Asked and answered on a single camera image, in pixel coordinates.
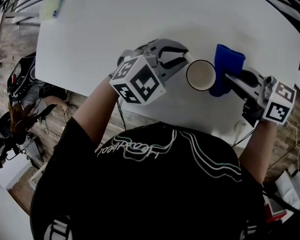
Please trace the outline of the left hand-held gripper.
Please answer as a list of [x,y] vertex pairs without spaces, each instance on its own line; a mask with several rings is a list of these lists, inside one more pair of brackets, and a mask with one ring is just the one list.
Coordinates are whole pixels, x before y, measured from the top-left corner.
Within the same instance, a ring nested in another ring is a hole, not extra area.
[[169,39],[156,39],[135,50],[124,50],[110,85],[128,104],[148,105],[165,90],[165,82],[188,62],[188,49]]

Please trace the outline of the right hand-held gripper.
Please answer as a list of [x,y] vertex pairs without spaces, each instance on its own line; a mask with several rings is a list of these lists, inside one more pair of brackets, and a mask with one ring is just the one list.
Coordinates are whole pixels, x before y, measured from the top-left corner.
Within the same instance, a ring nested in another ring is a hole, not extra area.
[[245,92],[242,116],[251,126],[261,120],[279,125],[287,121],[295,104],[295,88],[272,75],[262,76],[251,67],[238,75],[225,73],[224,80],[225,87]]

